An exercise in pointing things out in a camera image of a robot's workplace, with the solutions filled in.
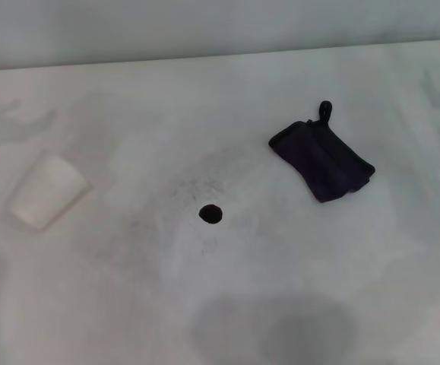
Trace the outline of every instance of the dark cloth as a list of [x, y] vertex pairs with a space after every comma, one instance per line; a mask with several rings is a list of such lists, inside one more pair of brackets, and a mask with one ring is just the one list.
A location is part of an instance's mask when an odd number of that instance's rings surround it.
[[329, 101], [323, 101], [317, 122], [295, 122], [268, 142], [302, 175], [321, 203], [360, 190], [375, 172], [331, 131], [332, 109]]

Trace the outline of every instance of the white wall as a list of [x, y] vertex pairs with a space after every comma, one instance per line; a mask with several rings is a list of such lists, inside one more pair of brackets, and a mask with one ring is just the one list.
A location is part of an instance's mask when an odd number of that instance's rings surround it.
[[433, 39], [435, 0], [0, 0], [0, 68]]

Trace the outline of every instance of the black hole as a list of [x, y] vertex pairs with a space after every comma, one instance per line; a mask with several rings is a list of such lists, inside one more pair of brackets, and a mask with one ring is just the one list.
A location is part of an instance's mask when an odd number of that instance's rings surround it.
[[203, 221], [209, 224], [216, 224], [221, 221], [223, 212], [221, 211], [221, 208], [217, 207], [216, 205], [209, 204], [201, 208], [199, 211], [199, 216]]

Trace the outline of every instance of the black object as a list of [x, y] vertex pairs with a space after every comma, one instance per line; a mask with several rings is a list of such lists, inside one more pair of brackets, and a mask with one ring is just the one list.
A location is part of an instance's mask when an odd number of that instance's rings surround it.
[[317, 122], [295, 122], [268, 142], [302, 175], [321, 203], [360, 190], [375, 172], [331, 131], [332, 109], [329, 101], [323, 101]]
[[216, 224], [221, 221], [221, 218], [223, 218], [223, 212], [220, 207], [217, 207], [214, 204], [209, 204], [201, 208], [199, 211], [199, 217], [209, 224]]

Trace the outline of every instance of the white table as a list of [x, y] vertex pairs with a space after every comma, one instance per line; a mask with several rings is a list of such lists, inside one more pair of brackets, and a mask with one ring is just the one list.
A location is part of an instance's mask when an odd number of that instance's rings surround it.
[[[324, 99], [321, 205], [267, 141]], [[44, 148], [94, 189], [31, 233]], [[271, 363], [440, 364], [440, 42], [0, 71], [0, 365]]]

